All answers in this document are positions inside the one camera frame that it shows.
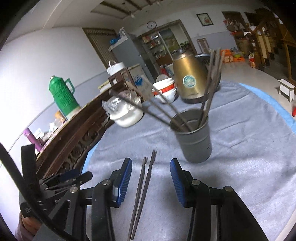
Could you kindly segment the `person's left hand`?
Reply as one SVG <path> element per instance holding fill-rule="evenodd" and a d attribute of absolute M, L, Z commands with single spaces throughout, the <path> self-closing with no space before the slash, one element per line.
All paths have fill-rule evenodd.
<path fill-rule="evenodd" d="M 37 233 L 42 225 L 41 221 L 33 216 L 24 217 L 23 215 L 21 215 L 21 220 L 23 222 L 24 228 L 33 235 Z"/>

